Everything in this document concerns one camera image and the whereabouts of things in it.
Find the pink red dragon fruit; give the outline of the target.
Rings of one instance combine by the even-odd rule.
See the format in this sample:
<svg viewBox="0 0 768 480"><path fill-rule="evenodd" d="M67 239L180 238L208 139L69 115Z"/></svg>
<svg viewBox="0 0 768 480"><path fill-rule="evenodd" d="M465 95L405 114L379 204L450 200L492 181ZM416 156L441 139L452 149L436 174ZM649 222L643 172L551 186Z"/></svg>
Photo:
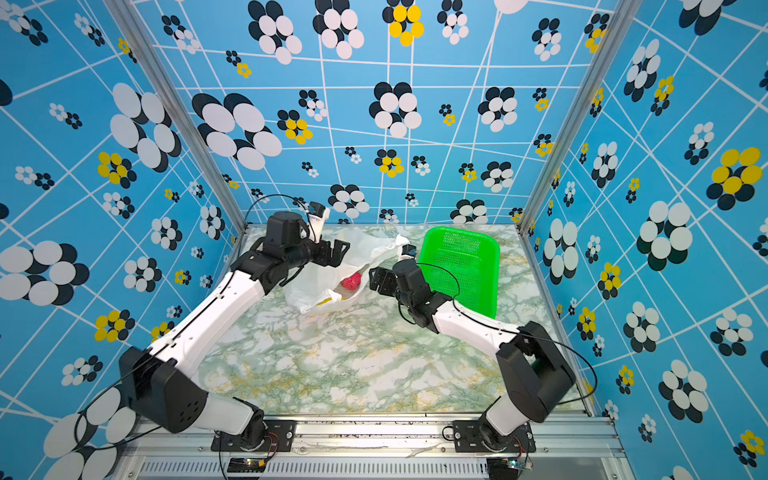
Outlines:
<svg viewBox="0 0 768 480"><path fill-rule="evenodd" d="M351 276L341 281L341 286L349 291L357 291L362 283L362 275L360 272L355 272Z"/></svg>

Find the white plastic bag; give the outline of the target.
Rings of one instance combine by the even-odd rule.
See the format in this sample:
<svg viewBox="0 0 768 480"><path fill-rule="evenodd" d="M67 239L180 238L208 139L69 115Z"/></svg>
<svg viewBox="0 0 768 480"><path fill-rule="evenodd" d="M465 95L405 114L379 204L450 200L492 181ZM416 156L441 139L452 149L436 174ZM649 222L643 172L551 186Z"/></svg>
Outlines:
<svg viewBox="0 0 768 480"><path fill-rule="evenodd" d="M319 315L340 311L351 307L363 296L369 283L369 270L381 266L385 261L399 256L402 245L411 241L396 230L386 233L374 228L367 230L357 227L340 227L331 233L333 239L350 243L349 251L344 255L337 268L321 267L309 264L297 280L283 288L287 304L301 314ZM355 272L362 275L362 283L357 291L349 291L341 286L341 281ZM344 300L335 304L317 306L326 290L336 290L343 294Z"/></svg>

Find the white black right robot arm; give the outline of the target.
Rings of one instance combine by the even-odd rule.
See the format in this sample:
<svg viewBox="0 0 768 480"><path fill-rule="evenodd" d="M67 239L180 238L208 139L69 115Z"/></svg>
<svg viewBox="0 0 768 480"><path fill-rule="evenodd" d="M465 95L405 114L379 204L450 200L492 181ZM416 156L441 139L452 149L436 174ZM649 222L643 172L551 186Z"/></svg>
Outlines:
<svg viewBox="0 0 768 480"><path fill-rule="evenodd" d="M533 321L509 325L469 309L433 289L422 265L413 259L401 260L391 269L372 269L369 288L394 298L419 327L462 341L497 363L505 393L477 421L481 442L489 451L503 451L518 438L515 431L529 422L544 422L575 385L563 345L542 325Z"/></svg>

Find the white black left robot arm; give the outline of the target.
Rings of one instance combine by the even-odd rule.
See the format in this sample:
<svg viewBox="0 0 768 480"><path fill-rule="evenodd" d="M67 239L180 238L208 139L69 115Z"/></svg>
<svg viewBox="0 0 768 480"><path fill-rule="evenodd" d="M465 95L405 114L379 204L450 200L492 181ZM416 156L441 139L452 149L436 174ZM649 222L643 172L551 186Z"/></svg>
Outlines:
<svg viewBox="0 0 768 480"><path fill-rule="evenodd" d="M310 263L342 263L350 245L323 239L329 216L316 202L306 215L273 214L264 236L233 262L200 305L146 349L125 352L119 368L128 407L171 433L194 427L228 434L247 449L260 446L267 435L263 411L244 400L214 395L192 378L223 334L274 288L285 286Z"/></svg>

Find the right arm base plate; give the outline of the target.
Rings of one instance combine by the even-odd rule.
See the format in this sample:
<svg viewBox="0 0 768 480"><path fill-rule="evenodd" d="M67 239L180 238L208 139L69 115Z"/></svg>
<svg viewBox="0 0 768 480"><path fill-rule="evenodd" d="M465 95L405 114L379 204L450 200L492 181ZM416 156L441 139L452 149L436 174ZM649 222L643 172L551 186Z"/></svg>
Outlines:
<svg viewBox="0 0 768 480"><path fill-rule="evenodd" d="M536 452L529 423L518 426L510 434L501 435L480 420L457 420L449 430L458 453L505 453L525 455Z"/></svg>

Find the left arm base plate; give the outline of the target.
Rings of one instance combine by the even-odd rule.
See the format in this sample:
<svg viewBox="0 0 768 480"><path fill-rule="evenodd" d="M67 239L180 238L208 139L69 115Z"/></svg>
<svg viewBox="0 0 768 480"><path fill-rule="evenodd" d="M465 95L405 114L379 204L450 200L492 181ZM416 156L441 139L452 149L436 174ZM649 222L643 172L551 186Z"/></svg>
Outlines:
<svg viewBox="0 0 768 480"><path fill-rule="evenodd" d="M296 437L296 427L294 420L260 420L239 435L215 433L210 449L214 453L289 452Z"/></svg>

